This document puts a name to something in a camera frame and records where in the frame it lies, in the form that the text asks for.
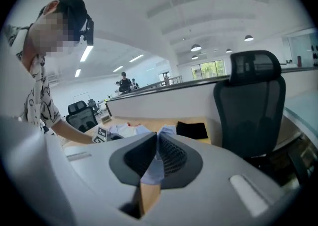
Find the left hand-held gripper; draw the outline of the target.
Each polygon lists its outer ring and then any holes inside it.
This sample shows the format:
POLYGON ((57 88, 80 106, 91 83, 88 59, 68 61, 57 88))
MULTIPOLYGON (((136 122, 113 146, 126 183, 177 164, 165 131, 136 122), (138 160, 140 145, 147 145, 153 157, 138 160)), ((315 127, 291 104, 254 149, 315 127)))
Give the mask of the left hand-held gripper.
POLYGON ((92 137, 92 142, 99 144, 99 143, 105 143, 110 142, 114 140, 123 139, 124 137, 117 133, 112 133, 109 130, 98 127, 92 137))

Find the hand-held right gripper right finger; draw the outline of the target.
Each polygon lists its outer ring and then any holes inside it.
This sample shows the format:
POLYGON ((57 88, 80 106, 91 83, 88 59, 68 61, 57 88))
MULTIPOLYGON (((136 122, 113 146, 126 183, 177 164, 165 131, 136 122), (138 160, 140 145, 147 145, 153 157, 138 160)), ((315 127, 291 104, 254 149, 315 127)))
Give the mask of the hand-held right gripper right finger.
POLYGON ((159 152, 174 168, 146 214, 152 226, 271 226, 294 198, 229 150, 162 133, 159 152))

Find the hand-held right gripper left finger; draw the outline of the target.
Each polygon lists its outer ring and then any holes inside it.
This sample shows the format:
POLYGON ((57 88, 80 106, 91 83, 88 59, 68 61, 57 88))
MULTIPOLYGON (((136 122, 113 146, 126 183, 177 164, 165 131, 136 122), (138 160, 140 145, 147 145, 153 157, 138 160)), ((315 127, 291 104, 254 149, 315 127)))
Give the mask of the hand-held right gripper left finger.
POLYGON ((76 173, 106 203, 118 209, 138 205, 140 180, 157 150, 155 132, 96 145, 67 147, 76 173))

